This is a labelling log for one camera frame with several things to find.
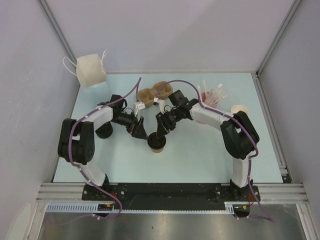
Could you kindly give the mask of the single black cup lid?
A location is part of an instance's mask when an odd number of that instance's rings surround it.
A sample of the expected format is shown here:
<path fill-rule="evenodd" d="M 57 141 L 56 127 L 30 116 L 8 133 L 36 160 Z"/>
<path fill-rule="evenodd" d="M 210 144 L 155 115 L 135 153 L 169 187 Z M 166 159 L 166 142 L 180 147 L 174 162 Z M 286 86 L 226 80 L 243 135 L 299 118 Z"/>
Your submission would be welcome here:
<path fill-rule="evenodd" d="M 156 139 L 156 132 L 151 133 L 148 136 L 147 144 L 150 148 L 164 148 L 166 145 L 166 137 L 162 137 L 160 139 Z"/>

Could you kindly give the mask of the light blue paper bag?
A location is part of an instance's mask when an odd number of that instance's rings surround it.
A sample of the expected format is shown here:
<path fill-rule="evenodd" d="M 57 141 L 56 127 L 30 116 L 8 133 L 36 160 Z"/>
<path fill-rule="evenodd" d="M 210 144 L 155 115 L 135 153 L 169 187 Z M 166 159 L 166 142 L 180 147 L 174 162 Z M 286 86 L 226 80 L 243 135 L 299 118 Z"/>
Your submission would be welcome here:
<path fill-rule="evenodd" d="M 102 56 L 95 53 L 78 57 L 76 63 L 67 56 L 62 59 L 64 67 L 77 77 L 81 94 L 92 99 L 92 102 L 97 102 L 98 99 L 107 100 L 111 96 L 111 90 L 107 83 L 107 72 L 104 67 L 106 56 L 107 51 L 105 50 Z"/>

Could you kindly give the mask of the single brown paper cup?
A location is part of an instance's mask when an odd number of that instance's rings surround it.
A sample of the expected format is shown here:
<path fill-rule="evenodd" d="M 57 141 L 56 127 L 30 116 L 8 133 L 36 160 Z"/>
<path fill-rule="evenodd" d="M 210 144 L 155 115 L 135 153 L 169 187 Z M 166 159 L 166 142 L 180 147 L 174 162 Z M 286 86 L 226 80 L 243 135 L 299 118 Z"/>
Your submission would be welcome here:
<path fill-rule="evenodd" d="M 161 153 L 163 150 L 164 150 L 164 148 L 162 147 L 162 148 L 151 148 L 151 150 L 154 152 L 154 153 Z"/>

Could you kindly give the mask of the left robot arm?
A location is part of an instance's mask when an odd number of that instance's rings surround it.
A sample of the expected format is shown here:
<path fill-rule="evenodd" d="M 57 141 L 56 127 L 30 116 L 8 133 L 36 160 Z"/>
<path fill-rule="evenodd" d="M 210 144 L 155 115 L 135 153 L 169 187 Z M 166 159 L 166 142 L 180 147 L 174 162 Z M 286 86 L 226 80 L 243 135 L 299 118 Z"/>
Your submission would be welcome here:
<path fill-rule="evenodd" d="M 109 138 L 113 133 L 111 123 L 126 128 L 126 131 L 134 138 L 147 140 L 148 135 L 144 128 L 144 118 L 137 118 L 132 112 L 125 112 L 127 101 L 120 95 L 113 94 L 110 101 L 101 102 L 96 107 L 96 112 L 76 124 L 75 119 L 66 118 L 62 122 L 61 132 L 57 147 L 58 156 L 70 162 L 83 171 L 89 185 L 95 185 L 93 194 L 100 200 L 110 196 L 111 187 L 108 176 L 94 163 L 95 136 L 101 139 Z M 73 135 L 70 135 L 73 126 L 76 127 Z"/>

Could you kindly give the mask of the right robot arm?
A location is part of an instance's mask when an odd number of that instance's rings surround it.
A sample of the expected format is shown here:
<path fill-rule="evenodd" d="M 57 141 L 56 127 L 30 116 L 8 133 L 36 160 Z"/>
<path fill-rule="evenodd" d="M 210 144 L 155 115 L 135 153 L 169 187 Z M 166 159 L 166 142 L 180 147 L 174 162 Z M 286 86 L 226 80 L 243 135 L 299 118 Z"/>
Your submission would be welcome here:
<path fill-rule="evenodd" d="M 235 114 L 223 113 L 216 108 L 205 106 L 196 98 L 188 100 L 180 90 L 168 96 L 173 108 L 165 110 L 165 101 L 157 97 L 154 104 L 159 106 L 160 113 L 155 118 L 157 130 L 149 136 L 148 144 L 162 146 L 165 136 L 176 128 L 176 124 L 184 119 L 201 122 L 221 131 L 224 146 L 233 158 L 233 171 L 230 188 L 231 196 L 242 201 L 249 194 L 248 185 L 251 183 L 249 167 L 250 153 L 257 150 L 260 137 L 244 111 Z"/>

